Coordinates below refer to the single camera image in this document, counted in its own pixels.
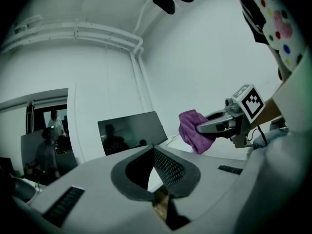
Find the man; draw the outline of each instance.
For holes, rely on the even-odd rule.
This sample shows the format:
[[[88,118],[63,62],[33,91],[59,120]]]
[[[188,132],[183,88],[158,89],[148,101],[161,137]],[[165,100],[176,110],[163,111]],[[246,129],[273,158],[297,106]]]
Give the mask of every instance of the man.
[[[266,20],[265,20],[263,14],[261,13],[260,9],[258,8],[256,3],[254,2],[254,0],[240,0],[240,2],[242,4],[244,18],[246,20],[246,23],[250,26],[251,31],[253,32],[255,41],[268,45],[270,51],[274,55],[274,57],[277,61],[277,64],[278,64],[278,69],[279,69],[279,72],[281,74],[282,81],[283,81],[281,86],[283,86],[285,81],[291,75],[291,72],[286,67],[284,62],[282,61],[282,59],[279,55],[279,51],[277,51],[277,50],[275,50],[269,46],[268,40],[266,39],[266,37],[263,34],[262,29],[263,29],[264,24],[266,23]],[[292,4],[291,5],[292,10],[291,11],[293,12],[299,6],[300,5],[298,5],[297,3],[295,5]],[[265,109],[262,111],[262,113],[259,115],[259,117],[252,123],[251,129],[253,129],[256,126],[261,125],[263,123],[269,122],[269,121],[271,121],[271,120],[273,120],[279,116],[281,116],[281,112],[278,109],[275,102],[273,101],[273,99],[270,98],[269,100],[266,101]],[[285,136],[287,133],[288,133],[288,130],[285,130],[285,129],[274,130],[273,132],[267,133],[266,136],[267,136],[268,144],[278,137]],[[260,141],[260,139],[258,139],[258,141],[256,141],[256,145],[254,145],[254,148],[261,148],[261,147],[265,147],[265,143],[264,143],[264,141]]]
[[[144,140],[144,139],[141,139],[141,140],[140,140],[139,147],[141,147],[141,146],[147,146],[146,140]]]
[[[130,149],[123,137],[115,136],[115,128],[112,124],[105,126],[105,132],[106,139],[103,141],[103,147],[106,156]]]
[[[59,168],[54,147],[54,129],[45,128],[41,135],[44,138],[44,142],[38,146],[35,160],[30,164],[26,164],[25,168],[28,170],[39,166],[40,170],[46,175],[59,177]]]
[[[64,126],[61,119],[58,117],[58,112],[56,110],[51,111],[51,119],[48,123],[48,127],[54,127],[54,138],[55,140],[59,138],[59,136],[66,135],[64,131]]]

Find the cable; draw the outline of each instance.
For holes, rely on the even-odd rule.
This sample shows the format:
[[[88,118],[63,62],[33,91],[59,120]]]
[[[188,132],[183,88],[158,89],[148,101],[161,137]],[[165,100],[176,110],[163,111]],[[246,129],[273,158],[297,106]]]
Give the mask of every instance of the cable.
[[[37,185],[38,185],[39,191],[37,191],[37,190],[36,190],[36,191],[37,191],[37,193],[39,193],[39,192],[40,192],[40,186],[39,186],[39,183],[38,183],[38,182],[35,183],[35,189],[36,189]]]
[[[263,140],[264,140],[264,142],[265,142],[265,145],[266,145],[266,146],[268,146],[267,139],[265,138],[264,133],[262,132],[262,130],[261,130],[261,128],[260,128],[260,126],[258,126],[258,129],[259,129],[259,132],[260,132],[260,133],[261,133],[261,135],[262,135],[262,138],[263,138]]]
[[[178,135],[180,135],[180,134],[177,134],[176,136],[174,136],[174,137],[172,138],[172,140],[171,140],[166,146],[168,146],[168,145],[175,139],[175,137],[177,137]]]
[[[253,139],[253,137],[254,137],[254,132],[255,132],[255,130],[259,130],[259,129],[254,129],[254,131],[253,131],[253,134],[252,134],[252,138],[251,139],[249,139],[248,141],[252,141],[252,139]]]

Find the pink towel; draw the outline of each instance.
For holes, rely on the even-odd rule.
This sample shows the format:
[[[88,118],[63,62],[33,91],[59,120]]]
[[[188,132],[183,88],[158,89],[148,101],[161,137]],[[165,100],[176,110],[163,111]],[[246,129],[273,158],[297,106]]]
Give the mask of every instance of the pink towel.
[[[215,141],[215,136],[210,134],[199,134],[196,126],[207,122],[208,120],[196,112],[190,110],[179,115],[180,127],[179,133],[183,141],[189,144],[195,153],[202,154],[207,151]]]

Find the black rubber trim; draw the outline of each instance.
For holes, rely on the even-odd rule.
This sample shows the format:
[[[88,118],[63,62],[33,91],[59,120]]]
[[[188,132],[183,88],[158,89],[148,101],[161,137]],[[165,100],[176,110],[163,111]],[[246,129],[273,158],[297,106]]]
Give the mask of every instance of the black rubber trim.
[[[225,115],[224,112],[215,113],[206,117],[207,120],[219,119]]]
[[[235,168],[235,167],[231,167],[231,166],[225,166],[225,165],[219,166],[218,169],[222,170],[222,171],[226,171],[226,172],[231,173],[231,174],[237,174],[237,175],[240,175],[243,171],[243,169]]]
[[[76,205],[84,190],[71,187],[63,196],[43,215],[43,218],[57,227],[61,227],[68,214]]]
[[[147,191],[153,167],[174,198],[189,196],[200,180],[200,170],[194,164],[158,146],[149,146],[117,163],[111,171],[112,183],[131,200],[154,201],[154,194]]]
[[[162,149],[159,146],[154,147],[154,152],[156,155],[158,152],[161,153],[169,162],[173,163],[173,166],[171,166],[171,168],[160,167],[157,165],[156,162],[154,164],[155,169],[160,176],[162,182],[164,183],[164,186],[167,188],[168,192],[172,196],[174,196],[174,198],[189,196],[200,181],[200,170],[197,168],[197,166]],[[182,168],[181,175],[176,174],[177,167]],[[166,174],[168,173],[170,179],[169,181],[174,181],[175,179],[178,181],[173,184],[169,182],[168,184],[166,182],[168,179],[168,175],[166,176]]]
[[[153,193],[147,191],[149,176],[154,166],[154,149],[144,150],[120,161],[111,171],[114,186],[127,198],[137,201],[154,201]]]

